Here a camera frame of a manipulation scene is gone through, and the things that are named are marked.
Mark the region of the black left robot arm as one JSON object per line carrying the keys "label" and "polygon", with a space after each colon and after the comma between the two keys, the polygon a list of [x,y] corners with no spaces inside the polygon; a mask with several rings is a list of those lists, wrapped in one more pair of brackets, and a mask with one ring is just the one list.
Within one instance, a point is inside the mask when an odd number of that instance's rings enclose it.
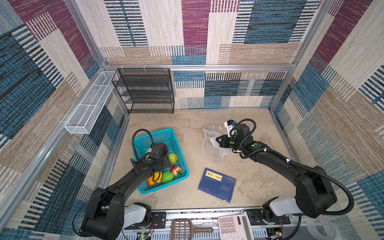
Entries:
{"label": "black left robot arm", "polygon": [[165,144],[152,145],[152,150],[142,158],[130,159],[133,169],[119,181],[105,189],[95,189],[86,204],[78,235],[115,240],[129,226],[149,227],[152,224],[152,208],[139,202],[126,208],[125,203],[143,182],[149,178],[156,180],[156,172],[171,166],[168,152]]}

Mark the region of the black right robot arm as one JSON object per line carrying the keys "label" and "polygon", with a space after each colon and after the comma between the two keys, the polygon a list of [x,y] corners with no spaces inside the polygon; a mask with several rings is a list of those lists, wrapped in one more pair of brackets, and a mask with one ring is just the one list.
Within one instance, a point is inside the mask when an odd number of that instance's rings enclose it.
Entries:
{"label": "black right robot arm", "polygon": [[[225,122],[227,133],[216,139],[220,148],[231,149],[238,153],[242,159],[250,159],[277,172],[295,188],[292,197],[275,197],[263,204],[263,215],[267,222],[275,217],[284,215],[307,216],[317,218],[320,215],[340,216],[351,212],[355,206],[352,193],[339,181],[327,175],[319,167],[309,167],[291,160],[281,153],[273,150],[267,144],[254,141],[255,128],[246,125],[248,119],[235,122]],[[329,211],[337,202],[337,195],[333,185],[338,186],[347,196],[347,206],[338,211]]]}

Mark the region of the clear zip top bag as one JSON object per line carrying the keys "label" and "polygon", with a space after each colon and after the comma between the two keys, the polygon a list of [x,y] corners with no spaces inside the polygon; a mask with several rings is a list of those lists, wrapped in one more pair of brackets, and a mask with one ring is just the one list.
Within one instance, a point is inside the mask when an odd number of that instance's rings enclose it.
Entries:
{"label": "clear zip top bag", "polygon": [[224,124],[205,124],[203,126],[203,153],[209,158],[223,163],[229,155],[229,149],[221,148],[216,138],[222,135],[228,136],[228,131]]}

